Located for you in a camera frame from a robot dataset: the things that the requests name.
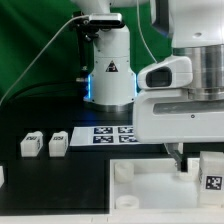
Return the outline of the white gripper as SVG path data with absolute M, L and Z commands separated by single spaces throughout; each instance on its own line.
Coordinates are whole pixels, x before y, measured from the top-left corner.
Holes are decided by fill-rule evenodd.
M 133 128 L 140 143 L 165 143 L 177 170 L 187 172 L 182 143 L 224 142 L 224 100 L 191 101 L 184 89 L 141 91 Z

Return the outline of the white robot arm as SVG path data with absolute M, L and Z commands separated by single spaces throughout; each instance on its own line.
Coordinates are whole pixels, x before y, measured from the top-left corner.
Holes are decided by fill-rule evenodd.
M 224 142 L 224 0 L 72 0 L 94 46 L 86 101 L 131 106 L 134 135 L 175 152 L 181 143 Z M 148 3 L 172 53 L 134 73 L 120 7 Z

